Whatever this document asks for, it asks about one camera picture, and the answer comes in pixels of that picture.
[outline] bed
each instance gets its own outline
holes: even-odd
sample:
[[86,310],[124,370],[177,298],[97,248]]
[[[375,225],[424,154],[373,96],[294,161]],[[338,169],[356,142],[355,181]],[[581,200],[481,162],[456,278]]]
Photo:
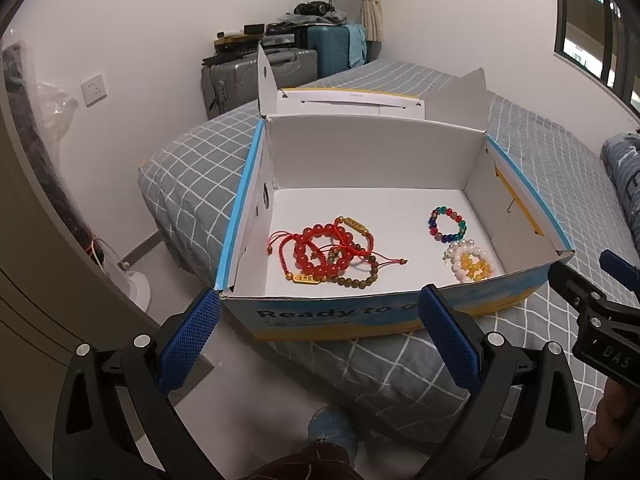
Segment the bed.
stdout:
[[[326,78],[322,86],[425,96],[452,77],[413,63],[379,60]],[[496,94],[489,96],[488,134],[538,190],[571,238],[576,255],[570,265],[613,301],[638,306],[635,296],[598,266],[598,256],[607,248],[640,265],[601,161],[559,124]],[[256,102],[236,108],[182,134],[140,168],[140,189],[168,249],[181,267],[204,283],[213,283],[216,277],[258,118]],[[512,344],[528,348],[539,349],[556,340],[567,352],[577,334],[574,311],[548,285],[522,304],[477,321],[486,332],[498,330]],[[468,396],[453,383],[425,330],[346,341],[268,344],[412,440],[441,441]],[[605,378],[568,352],[567,357],[586,433]],[[517,395],[512,388],[494,430],[496,443],[504,436]]]

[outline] bracelet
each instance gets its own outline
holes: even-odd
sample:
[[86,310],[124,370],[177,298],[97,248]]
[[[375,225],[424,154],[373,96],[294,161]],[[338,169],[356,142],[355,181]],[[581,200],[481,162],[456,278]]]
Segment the bracelet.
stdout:
[[[471,256],[478,260],[474,263]],[[473,240],[453,241],[445,251],[443,260],[451,259],[451,271],[460,283],[481,282],[495,276],[491,255]]]
[[[455,234],[444,235],[440,231],[438,231],[438,224],[436,220],[439,215],[447,215],[454,222],[458,224],[458,232]],[[466,222],[463,220],[462,216],[460,216],[457,212],[453,211],[452,208],[447,208],[445,206],[437,207],[433,211],[431,211],[431,217],[429,218],[429,234],[435,238],[437,242],[442,242],[443,244],[448,244],[451,242],[455,242],[458,240],[462,240],[465,237],[466,233]]]
[[[363,248],[360,244],[353,241],[353,234],[348,232],[343,226],[339,225],[344,223],[345,225],[354,228],[357,232],[361,233],[367,239],[367,248]],[[332,240],[336,238],[338,243],[331,243],[329,245],[318,247],[311,241],[314,237],[326,236]],[[345,218],[339,216],[335,219],[333,224],[316,224],[313,227],[306,227],[302,234],[292,234],[286,231],[277,231],[269,238],[267,245],[268,254],[273,253],[272,245],[278,240],[282,239],[280,246],[278,247],[278,256],[280,257],[280,264],[282,270],[285,273],[285,278],[294,283],[306,283],[310,285],[317,285],[321,282],[331,281],[342,286],[350,286],[353,288],[366,288],[372,285],[378,279],[378,269],[386,264],[398,263],[404,265],[406,260],[393,260],[387,258],[378,253],[373,252],[374,239],[373,235],[364,225],[356,222],[352,218]],[[301,274],[293,274],[287,267],[287,262],[284,257],[285,245],[292,241],[296,241],[296,245],[293,249],[293,255],[296,259],[296,267],[302,270]],[[311,257],[306,255],[306,248],[311,248]],[[388,260],[385,263],[379,264],[374,254]],[[351,278],[345,278],[339,276],[349,267],[351,261],[358,257],[361,261],[368,263],[371,266],[370,276],[366,280],[352,280]],[[309,259],[318,258],[320,263],[314,265]]]

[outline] human hand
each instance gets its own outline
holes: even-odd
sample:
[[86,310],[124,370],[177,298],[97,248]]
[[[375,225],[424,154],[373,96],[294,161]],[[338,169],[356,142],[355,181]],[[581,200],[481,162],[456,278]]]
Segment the human hand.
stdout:
[[596,408],[596,422],[587,433],[587,454],[600,462],[616,447],[623,434],[619,419],[629,404],[626,390],[618,383],[607,379],[604,395]]

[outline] pillow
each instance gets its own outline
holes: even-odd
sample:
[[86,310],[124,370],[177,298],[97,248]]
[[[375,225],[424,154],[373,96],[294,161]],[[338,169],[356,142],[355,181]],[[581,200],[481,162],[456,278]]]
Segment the pillow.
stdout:
[[600,158],[616,187],[636,250],[640,253],[640,129],[607,140]]

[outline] wall outlet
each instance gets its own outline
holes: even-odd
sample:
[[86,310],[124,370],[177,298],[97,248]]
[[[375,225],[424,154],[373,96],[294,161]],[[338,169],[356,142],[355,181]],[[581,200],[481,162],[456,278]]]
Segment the wall outlet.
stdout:
[[107,87],[104,85],[102,74],[92,77],[89,81],[82,83],[82,95],[87,106],[107,97]]

